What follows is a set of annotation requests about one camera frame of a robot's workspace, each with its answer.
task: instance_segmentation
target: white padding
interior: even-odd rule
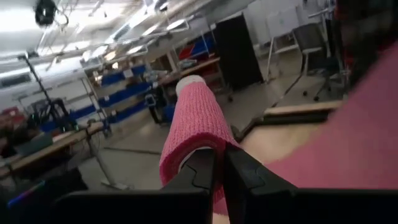
[[[205,80],[199,75],[190,75],[185,78],[182,78],[175,87],[175,92],[177,93],[177,96],[180,96],[180,92],[182,89],[184,89],[184,87],[194,82],[206,83]]]

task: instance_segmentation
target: black chair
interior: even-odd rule
[[[298,47],[303,55],[302,72],[304,75],[321,74],[325,78],[322,87],[317,91],[313,100],[319,100],[322,90],[331,91],[330,77],[340,71],[338,59],[327,57],[326,43],[318,24],[307,24],[293,30]]]

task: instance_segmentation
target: pink fabric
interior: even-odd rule
[[[199,147],[212,147],[216,149],[218,158],[222,158],[226,142],[238,145],[230,134],[214,94],[205,83],[187,85],[178,98],[173,123],[160,158],[162,183],[167,184],[178,173],[183,159]],[[218,202],[223,197],[221,182],[217,182],[214,201]],[[215,211],[226,214],[225,203],[221,204],[221,208],[215,207]]]
[[[312,142],[266,165],[298,187],[398,189],[398,45]]]

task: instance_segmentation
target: wooden tabletop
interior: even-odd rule
[[[188,69],[186,69],[186,70],[184,70],[184,71],[182,71],[182,72],[180,72],[180,73],[178,73],[176,75],[171,75],[171,76],[167,76],[165,78],[162,78],[161,80],[158,81],[158,84],[159,85],[166,85],[166,84],[169,84],[170,82],[173,82],[175,80],[179,80],[179,79],[181,79],[183,77],[186,77],[187,75],[194,75],[194,74],[192,74],[193,72],[195,72],[195,71],[197,71],[197,70],[199,70],[201,68],[204,68],[206,66],[209,66],[211,64],[217,63],[219,61],[220,61],[220,58],[218,57],[218,58],[214,58],[214,59],[208,60],[206,62],[202,62],[199,65],[196,65],[196,66],[194,66],[192,68],[188,68]]]
[[[271,108],[264,114],[287,114],[294,112],[335,109],[341,101],[314,103],[310,105],[285,106]],[[322,124],[288,124],[275,126],[258,126],[243,139],[242,148],[261,163],[270,163],[283,159],[297,148],[311,140]],[[213,214],[214,224],[229,223],[228,217]]]
[[[102,128],[103,128],[102,122],[93,123],[88,128],[88,133],[89,134],[97,133],[98,131],[101,131]],[[21,155],[15,155],[9,158],[8,161],[13,170],[18,170],[20,168],[28,166],[30,163],[37,161],[51,153],[63,149],[65,146],[71,146],[73,144],[76,144],[77,142],[83,140],[86,137],[87,133],[85,130],[81,130],[73,134],[65,133],[62,134],[62,138],[55,137],[54,143],[51,146],[46,147],[45,149],[42,149],[26,157],[22,157]],[[6,177],[9,175],[9,173],[10,172],[8,167],[4,166],[0,167],[0,177]]]

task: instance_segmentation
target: gray floor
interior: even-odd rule
[[[229,124],[243,129],[256,115],[278,101],[284,91],[298,77],[301,58],[296,52],[283,57],[280,67],[283,75],[269,84],[255,84],[245,90],[234,93],[234,101],[228,103],[226,97],[218,97],[219,104]],[[265,60],[259,61],[263,74],[266,73]],[[278,106],[313,103],[312,96],[322,85],[322,78],[303,77],[295,87],[283,98]],[[302,92],[307,90],[308,97]],[[338,100],[340,93],[324,91],[320,101]],[[142,113],[124,127],[118,128],[112,141],[104,142],[101,154],[109,166],[115,179],[135,189],[159,189],[159,159],[163,144],[169,133],[169,127],[158,126],[151,120],[148,113]],[[93,190],[107,190],[100,184],[104,178],[98,163],[92,159],[80,166],[83,178]]]

